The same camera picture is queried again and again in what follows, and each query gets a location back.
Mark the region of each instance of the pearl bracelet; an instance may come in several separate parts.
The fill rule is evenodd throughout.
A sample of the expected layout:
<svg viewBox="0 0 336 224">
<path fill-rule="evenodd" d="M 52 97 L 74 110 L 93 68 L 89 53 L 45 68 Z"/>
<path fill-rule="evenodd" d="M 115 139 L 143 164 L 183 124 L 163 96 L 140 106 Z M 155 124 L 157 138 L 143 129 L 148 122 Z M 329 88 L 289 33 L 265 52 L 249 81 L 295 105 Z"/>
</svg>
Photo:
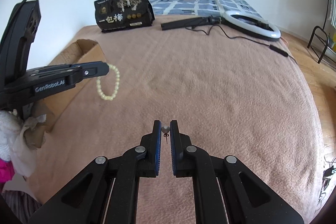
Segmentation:
<svg viewBox="0 0 336 224">
<path fill-rule="evenodd" d="M 115 72 L 115 87 L 114 87 L 114 92 L 113 92 L 112 96 L 107 96 L 102 92 L 101 85 L 100 85 L 100 76 L 97 77 L 96 83 L 97 83 L 97 91 L 98 91 L 99 96 L 105 101 L 107 101 L 107 100 L 112 101 L 118 93 L 120 73 L 119 73 L 119 70 L 116 66 L 113 66 L 111 64 L 108 64 L 108 65 L 109 65 L 109 68 L 111 70 L 114 70 L 114 72 Z"/>
</svg>

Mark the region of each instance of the black snack bag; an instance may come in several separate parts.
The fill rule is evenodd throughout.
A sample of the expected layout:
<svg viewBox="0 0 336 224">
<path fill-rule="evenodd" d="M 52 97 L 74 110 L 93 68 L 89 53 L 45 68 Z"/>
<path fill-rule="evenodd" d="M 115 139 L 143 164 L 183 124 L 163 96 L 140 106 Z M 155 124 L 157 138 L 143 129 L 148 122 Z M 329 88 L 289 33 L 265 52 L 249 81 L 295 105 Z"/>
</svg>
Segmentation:
<svg viewBox="0 0 336 224">
<path fill-rule="evenodd" d="M 155 19 L 148 0 L 96 0 L 94 6 L 102 32 L 148 27 Z"/>
</svg>

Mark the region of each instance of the pink cloth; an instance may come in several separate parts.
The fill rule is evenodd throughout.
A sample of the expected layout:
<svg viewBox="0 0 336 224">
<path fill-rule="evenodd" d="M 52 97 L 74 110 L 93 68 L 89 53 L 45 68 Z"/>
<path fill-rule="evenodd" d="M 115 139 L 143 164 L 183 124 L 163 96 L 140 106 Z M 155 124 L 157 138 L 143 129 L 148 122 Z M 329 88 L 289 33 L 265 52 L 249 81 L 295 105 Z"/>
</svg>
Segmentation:
<svg viewBox="0 0 336 224">
<path fill-rule="evenodd" d="M 9 180 L 12 180 L 14 174 L 15 172 L 12 162 L 6 162 L 0 159 L 0 183 L 5 183 Z"/>
</svg>

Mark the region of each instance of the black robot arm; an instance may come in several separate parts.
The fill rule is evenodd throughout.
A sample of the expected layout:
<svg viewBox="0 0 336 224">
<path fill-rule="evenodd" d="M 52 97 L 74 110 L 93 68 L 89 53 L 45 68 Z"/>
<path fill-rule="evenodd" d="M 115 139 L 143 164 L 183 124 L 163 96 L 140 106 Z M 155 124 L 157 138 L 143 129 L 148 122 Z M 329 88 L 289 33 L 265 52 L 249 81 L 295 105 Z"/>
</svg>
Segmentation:
<svg viewBox="0 0 336 224">
<path fill-rule="evenodd" d="M 304 224 L 302 217 L 237 157 L 210 156 L 179 132 L 177 121 L 170 123 L 170 142 L 174 175 L 193 179 L 196 224 Z M 139 180 L 159 174 L 160 147 L 161 122 L 155 121 L 152 133 L 144 135 L 139 146 L 117 158 L 94 159 L 28 223 L 136 223 Z M 8 210 L 0 212 L 8 216 Z M 6 223 L 20 222 L 11 215 Z"/>
<path fill-rule="evenodd" d="M 0 109 L 17 109 L 23 120 L 29 117 L 34 102 L 109 72 L 109 66 L 100 61 L 27 70 L 40 20 L 39 0 L 16 4 L 0 43 Z"/>
</svg>

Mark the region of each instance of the bed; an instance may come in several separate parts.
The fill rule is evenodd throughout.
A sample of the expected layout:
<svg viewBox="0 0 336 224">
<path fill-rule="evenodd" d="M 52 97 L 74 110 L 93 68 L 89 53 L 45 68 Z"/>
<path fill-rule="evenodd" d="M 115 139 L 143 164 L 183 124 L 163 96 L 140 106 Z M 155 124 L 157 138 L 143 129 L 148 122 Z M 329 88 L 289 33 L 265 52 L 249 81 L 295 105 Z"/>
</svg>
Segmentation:
<svg viewBox="0 0 336 224">
<path fill-rule="evenodd" d="M 223 16 L 227 10 L 261 17 L 245 0 L 149 0 L 155 15 Z"/>
<path fill-rule="evenodd" d="M 157 16 L 152 27 L 101 33 L 81 29 L 74 39 L 100 43 L 120 71 L 120 89 L 103 101 L 91 80 L 61 115 L 38 150 L 28 178 L 46 202 L 95 157 L 122 155 L 151 132 L 178 120 L 182 133 L 210 155 L 237 156 L 309 223 L 323 173 L 317 109 L 295 62 L 244 39 L 229 40 L 160 23 L 188 16 Z M 239 32 L 223 27 L 228 35 Z M 288 50 L 283 41 L 276 46 Z M 108 95 L 115 76 L 101 80 Z M 192 180 L 176 179 L 169 140 L 162 140 L 160 174 L 140 180 L 137 223 L 194 223 Z"/>
</svg>

